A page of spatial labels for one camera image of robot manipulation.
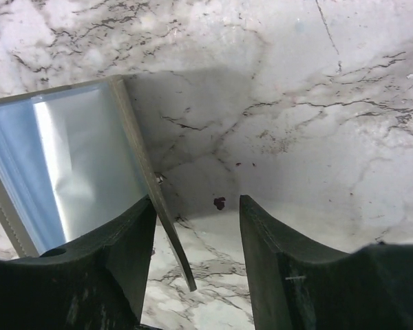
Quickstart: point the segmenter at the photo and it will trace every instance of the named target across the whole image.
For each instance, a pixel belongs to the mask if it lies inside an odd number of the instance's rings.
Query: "marble countertop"
[[[144,323],[253,329],[241,194],[340,250],[413,243],[413,0],[0,0],[0,97],[111,74],[200,288],[158,227]]]

